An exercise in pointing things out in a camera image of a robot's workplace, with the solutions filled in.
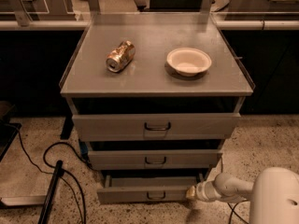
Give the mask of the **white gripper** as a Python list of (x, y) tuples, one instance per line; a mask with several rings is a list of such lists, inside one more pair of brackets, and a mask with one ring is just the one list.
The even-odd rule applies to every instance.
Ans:
[(192, 201), (197, 198), (200, 201), (210, 203), (217, 200), (218, 192), (211, 181), (204, 181), (198, 183), (196, 186), (191, 186), (186, 191), (186, 198)]

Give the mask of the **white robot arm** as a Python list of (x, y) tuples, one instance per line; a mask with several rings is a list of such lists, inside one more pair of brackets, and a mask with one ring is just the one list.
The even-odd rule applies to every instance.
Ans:
[(299, 224), (299, 174), (281, 167), (260, 172), (254, 182), (226, 173), (191, 186), (189, 200), (240, 203), (249, 201), (249, 224)]

